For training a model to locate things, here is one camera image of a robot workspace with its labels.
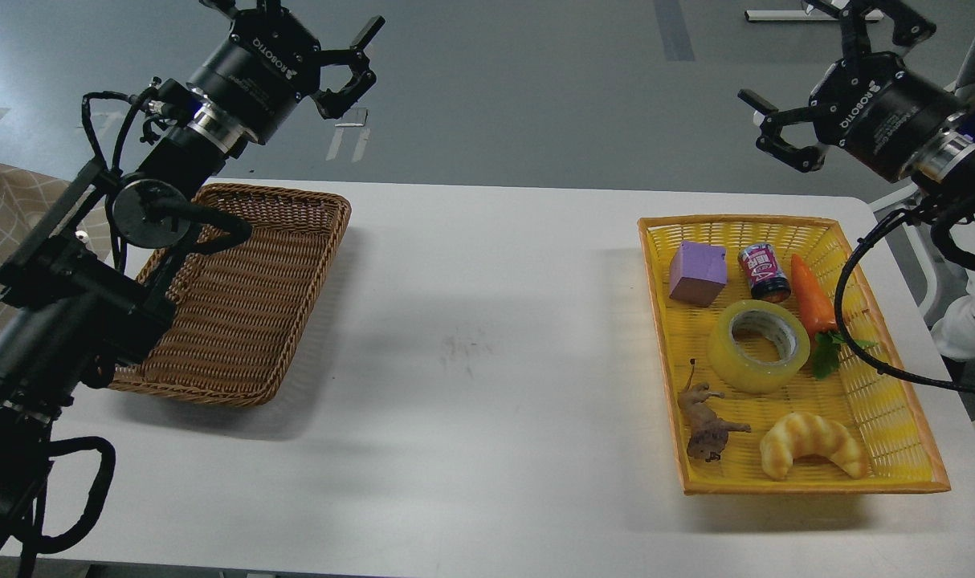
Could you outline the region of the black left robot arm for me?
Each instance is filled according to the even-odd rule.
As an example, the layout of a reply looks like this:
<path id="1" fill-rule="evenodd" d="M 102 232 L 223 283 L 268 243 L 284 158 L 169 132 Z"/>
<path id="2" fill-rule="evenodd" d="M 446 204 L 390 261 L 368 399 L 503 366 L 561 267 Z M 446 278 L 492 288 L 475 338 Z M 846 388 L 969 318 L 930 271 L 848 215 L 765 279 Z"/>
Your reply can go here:
<path id="1" fill-rule="evenodd" d="M 0 550 L 20 541 L 21 577 L 37 556 L 84 540 L 112 486 L 111 442 L 51 436 L 74 388 L 107 387 L 156 347 L 190 256 L 251 237 L 244 219 L 195 194 L 305 99 L 338 120 L 377 80 L 366 49 L 380 15 L 348 47 L 325 49 L 278 1 L 207 6 L 230 29 L 189 81 L 83 96 L 92 158 L 0 267 L 2 303 L 17 312 L 0 333 Z"/>

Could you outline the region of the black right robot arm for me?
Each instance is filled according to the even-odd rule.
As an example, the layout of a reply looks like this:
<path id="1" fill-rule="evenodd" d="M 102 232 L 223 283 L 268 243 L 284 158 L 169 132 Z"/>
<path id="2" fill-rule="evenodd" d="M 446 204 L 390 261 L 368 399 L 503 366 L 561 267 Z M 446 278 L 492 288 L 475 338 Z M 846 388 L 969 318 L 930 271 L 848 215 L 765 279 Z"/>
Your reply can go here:
<path id="1" fill-rule="evenodd" d="M 814 1 L 841 34 L 833 62 L 800 108 L 781 109 L 749 89 L 738 98 L 760 115 L 758 149 L 808 173 L 835 146 L 889 182 L 911 178 L 922 193 L 859 239 L 833 293 L 844 343 L 881 376 L 975 393 L 975 385 L 917 376 L 867 352 L 845 324 L 845 285 L 859 260 L 903 224 L 925 223 L 940 255 L 975 273 L 975 106 L 910 70 L 901 54 L 931 38 L 934 23 L 902 1 Z"/>

